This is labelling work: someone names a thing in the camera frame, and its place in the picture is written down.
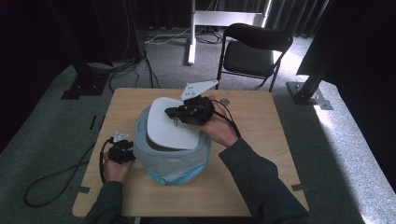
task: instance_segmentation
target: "sleeve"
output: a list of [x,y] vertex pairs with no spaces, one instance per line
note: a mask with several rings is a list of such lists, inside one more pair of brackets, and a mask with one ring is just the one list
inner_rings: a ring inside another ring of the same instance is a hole
[[240,138],[219,157],[230,170],[251,215],[260,223],[306,223],[308,212],[278,178],[276,165]]
[[122,223],[121,211],[122,183],[109,181],[102,186],[96,202],[82,223]]

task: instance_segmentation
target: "wooden table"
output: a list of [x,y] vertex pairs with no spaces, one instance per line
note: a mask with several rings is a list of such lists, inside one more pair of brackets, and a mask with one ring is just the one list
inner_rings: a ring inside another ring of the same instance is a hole
[[[159,97],[179,99],[183,90],[117,89],[110,103],[81,183],[89,188],[76,198],[73,214],[85,217],[96,201],[101,178],[98,171],[99,152],[115,131],[128,133],[134,140],[134,125],[145,108]],[[308,209],[304,193],[293,191],[300,184],[276,107],[267,91],[207,91],[218,100],[230,100],[228,108],[243,138],[263,157],[273,161],[279,177]],[[249,217],[245,202],[228,169],[219,158],[223,146],[213,143],[206,168],[195,180],[181,186],[163,186],[151,179],[142,163],[136,161],[123,187],[123,211],[127,217]]]

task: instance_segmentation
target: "person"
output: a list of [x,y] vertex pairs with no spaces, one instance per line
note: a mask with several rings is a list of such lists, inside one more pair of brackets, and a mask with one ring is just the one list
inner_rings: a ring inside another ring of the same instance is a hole
[[121,215],[122,186],[134,161],[118,164],[108,159],[108,152],[104,153],[104,161],[106,182],[102,186],[96,202],[93,204],[90,212],[85,216],[82,223],[129,223],[128,218]]
[[[219,113],[227,116],[225,109],[218,103],[214,102],[213,105]],[[219,157],[230,171],[250,214],[258,223],[307,223],[309,213],[278,178],[276,165],[255,153],[242,137],[238,138],[229,122],[213,115],[205,125],[191,126],[226,147],[220,152]],[[112,220],[111,217],[115,218],[115,223],[120,220],[121,185],[131,164],[114,163],[112,161],[106,163],[106,183],[101,189],[97,202],[86,216],[87,221],[83,223],[95,223],[90,222],[93,220],[98,223],[100,220],[102,223],[104,218],[108,221]],[[111,190],[113,190],[110,193],[111,196],[102,195],[105,191],[108,194]]]

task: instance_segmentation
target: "gray carpet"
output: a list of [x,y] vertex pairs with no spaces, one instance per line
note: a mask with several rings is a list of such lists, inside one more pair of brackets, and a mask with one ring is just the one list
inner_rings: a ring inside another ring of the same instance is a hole
[[[295,105],[290,97],[286,82],[306,79],[306,76],[295,74],[311,41],[295,37],[272,92],[297,171],[302,183],[307,185],[305,196],[310,207],[310,223],[394,223],[396,196],[336,87],[322,82],[319,88],[334,110]],[[216,77],[220,45],[198,42],[193,66],[186,65],[187,39],[176,39],[163,45],[147,44],[146,50],[162,88],[177,88],[181,92],[188,82]],[[76,72],[71,66],[57,76],[35,111],[0,155],[0,223],[81,221],[72,215],[72,207],[85,166],[79,168],[65,193],[54,203],[31,208],[22,200],[24,191],[33,181],[76,164],[99,134],[112,91],[107,86],[101,96],[61,100],[75,77]],[[258,91],[267,91],[270,81]],[[260,83],[252,78],[224,75],[219,87],[255,90]],[[136,73],[112,81],[114,89],[134,86],[150,88],[145,63],[137,67]],[[32,190],[29,198],[34,203],[46,201],[62,190],[71,173],[41,183]]]

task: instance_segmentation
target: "hand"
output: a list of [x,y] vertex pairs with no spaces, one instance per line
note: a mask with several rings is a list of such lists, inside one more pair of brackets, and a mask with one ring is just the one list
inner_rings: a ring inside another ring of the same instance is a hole
[[[210,100],[216,100],[214,96],[208,96],[208,98]],[[225,109],[220,107],[217,102],[213,102],[213,106],[217,112],[227,117]],[[214,114],[212,119],[204,125],[191,126],[205,133],[213,141],[222,144],[225,147],[232,146],[238,140],[238,137],[233,131],[230,123],[216,114]]]
[[127,161],[123,164],[118,164],[108,159],[108,152],[104,153],[104,160],[106,162],[104,165],[106,181],[118,181],[123,184],[133,162]]

